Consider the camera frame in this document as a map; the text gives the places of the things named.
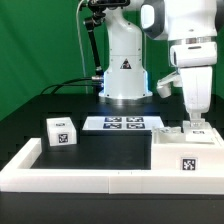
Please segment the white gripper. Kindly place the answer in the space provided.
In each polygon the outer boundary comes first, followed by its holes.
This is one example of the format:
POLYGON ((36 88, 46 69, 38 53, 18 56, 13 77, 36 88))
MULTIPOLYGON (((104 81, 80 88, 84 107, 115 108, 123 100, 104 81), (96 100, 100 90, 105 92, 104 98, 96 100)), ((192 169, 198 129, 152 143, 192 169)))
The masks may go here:
POLYGON ((194 114, 197 127, 204 125, 204 118, 200 115, 209 110, 212 90, 212 67, 182 68, 179 70, 184 104, 189 113, 189 126, 194 126, 194 114))

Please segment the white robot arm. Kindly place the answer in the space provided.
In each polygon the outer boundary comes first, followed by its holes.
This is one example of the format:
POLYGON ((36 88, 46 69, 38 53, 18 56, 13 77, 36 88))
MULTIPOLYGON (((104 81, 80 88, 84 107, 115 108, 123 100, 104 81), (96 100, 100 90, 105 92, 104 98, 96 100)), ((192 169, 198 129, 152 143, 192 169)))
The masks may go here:
POLYGON ((211 102, 217 63, 217 0, 139 0, 141 26, 130 28, 120 9, 106 12, 109 67, 104 73, 104 101, 140 101, 152 95, 141 60, 168 62, 174 72, 157 82, 165 98, 180 87, 192 126, 203 123, 211 102))

